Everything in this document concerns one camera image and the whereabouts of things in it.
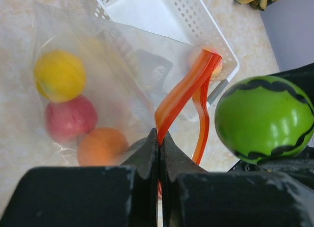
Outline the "yellow lemon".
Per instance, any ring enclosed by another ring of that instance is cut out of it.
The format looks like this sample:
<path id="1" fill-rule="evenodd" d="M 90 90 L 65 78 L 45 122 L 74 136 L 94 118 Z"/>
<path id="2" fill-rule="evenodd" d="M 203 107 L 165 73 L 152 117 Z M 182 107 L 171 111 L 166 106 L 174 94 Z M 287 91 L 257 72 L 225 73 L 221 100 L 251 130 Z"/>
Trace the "yellow lemon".
<path id="1" fill-rule="evenodd" d="M 86 85 L 83 61 L 64 50 L 53 50 L 39 57 L 33 68 L 37 91 L 48 100 L 61 103 L 79 96 Z"/>

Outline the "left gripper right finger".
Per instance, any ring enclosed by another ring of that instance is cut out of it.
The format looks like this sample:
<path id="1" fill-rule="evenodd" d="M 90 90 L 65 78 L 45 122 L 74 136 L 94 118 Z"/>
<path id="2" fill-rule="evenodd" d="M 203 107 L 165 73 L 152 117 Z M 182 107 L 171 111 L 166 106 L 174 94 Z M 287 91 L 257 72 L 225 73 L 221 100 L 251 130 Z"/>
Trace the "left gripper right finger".
<path id="1" fill-rule="evenodd" d="M 165 227 L 311 227 L 313 183 L 281 172 L 208 172 L 166 135 L 160 147 Z"/>

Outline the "orange fruit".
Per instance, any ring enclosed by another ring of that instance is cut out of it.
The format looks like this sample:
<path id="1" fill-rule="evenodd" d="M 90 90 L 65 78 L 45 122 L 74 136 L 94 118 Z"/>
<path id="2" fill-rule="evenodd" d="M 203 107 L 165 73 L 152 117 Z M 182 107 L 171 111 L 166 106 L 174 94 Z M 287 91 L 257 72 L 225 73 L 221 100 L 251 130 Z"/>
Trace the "orange fruit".
<path id="1" fill-rule="evenodd" d="M 123 133 L 100 127 L 87 134 L 79 143 L 77 160 L 80 166 L 111 166 L 129 148 Z"/>

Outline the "red apple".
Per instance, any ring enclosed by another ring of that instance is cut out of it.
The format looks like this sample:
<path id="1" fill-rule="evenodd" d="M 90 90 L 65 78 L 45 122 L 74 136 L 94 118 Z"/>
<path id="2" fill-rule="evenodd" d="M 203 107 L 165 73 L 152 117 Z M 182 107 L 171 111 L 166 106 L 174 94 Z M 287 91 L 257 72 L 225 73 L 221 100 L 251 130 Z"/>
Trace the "red apple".
<path id="1" fill-rule="evenodd" d="M 50 102 L 45 109 L 46 130 L 58 143 L 65 143 L 77 136 L 88 134 L 97 123 L 96 109 L 83 95 L 67 102 Z"/>

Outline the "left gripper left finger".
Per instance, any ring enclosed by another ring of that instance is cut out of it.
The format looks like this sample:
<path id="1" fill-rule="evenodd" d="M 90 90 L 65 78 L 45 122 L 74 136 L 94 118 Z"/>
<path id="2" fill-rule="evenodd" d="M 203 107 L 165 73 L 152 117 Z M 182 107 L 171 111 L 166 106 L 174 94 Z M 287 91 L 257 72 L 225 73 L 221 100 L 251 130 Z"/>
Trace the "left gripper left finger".
<path id="1" fill-rule="evenodd" d="M 18 182 L 3 227 L 155 227 L 158 142 L 152 129 L 119 166 L 35 167 Z"/>

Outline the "green toy watermelon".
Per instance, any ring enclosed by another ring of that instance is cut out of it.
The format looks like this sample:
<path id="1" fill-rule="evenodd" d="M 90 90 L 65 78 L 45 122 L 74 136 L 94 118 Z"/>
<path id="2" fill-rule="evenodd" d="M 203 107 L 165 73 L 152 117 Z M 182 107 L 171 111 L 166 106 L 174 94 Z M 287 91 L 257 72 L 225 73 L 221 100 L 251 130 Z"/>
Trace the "green toy watermelon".
<path id="1" fill-rule="evenodd" d="M 220 98 L 216 133 L 239 159 L 260 164 L 300 154 L 314 134 L 314 106 L 291 81 L 257 76 L 239 81 Z"/>

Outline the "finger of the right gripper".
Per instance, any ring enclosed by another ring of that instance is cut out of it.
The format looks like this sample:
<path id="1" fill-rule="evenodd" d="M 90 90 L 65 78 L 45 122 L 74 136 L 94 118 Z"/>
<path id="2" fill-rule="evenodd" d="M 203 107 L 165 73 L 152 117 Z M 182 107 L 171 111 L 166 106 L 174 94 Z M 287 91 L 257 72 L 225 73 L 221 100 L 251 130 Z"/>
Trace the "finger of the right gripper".
<path id="1" fill-rule="evenodd" d="M 296 157 L 269 161 L 261 165 L 252 165 L 238 161 L 228 172 L 281 172 L 301 183 L 314 182 L 314 148 L 306 146 Z"/>
<path id="2" fill-rule="evenodd" d="M 314 64 L 309 64 L 294 70 L 273 74 L 293 83 L 290 86 L 287 83 L 276 81 L 273 90 L 276 92 L 287 91 L 290 95 L 302 103 L 307 103 L 314 108 Z"/>

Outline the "clear zip top bag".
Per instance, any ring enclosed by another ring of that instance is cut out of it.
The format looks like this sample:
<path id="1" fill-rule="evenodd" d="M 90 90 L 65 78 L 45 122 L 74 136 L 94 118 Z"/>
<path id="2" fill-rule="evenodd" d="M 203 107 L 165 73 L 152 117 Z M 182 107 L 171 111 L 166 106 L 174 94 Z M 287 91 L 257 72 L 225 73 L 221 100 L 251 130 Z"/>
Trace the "clear zip top bag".
<path id="1" fill-rule="evenodd" d="M 189 67 L 189 54 L 198 46 L 39 2 L 34 4 L 33 24 L 33 68 L 39 57 L 53 50 L 83 61 L 86 85 L 80 95 L 96 109 L 94 129 L 120 131 L 129 147 L 152 128 L 157 129 L 158 144 L 170 132 L 188 157 L 200 163 L 210 128 L 212 53 L 201 49 Z M 40 96 L 45 125 L 45 109 L 52 101 Z M 86 135 L 65 143 L 50 138 L 64 163 L 77 166 L 77 149 Z"/>

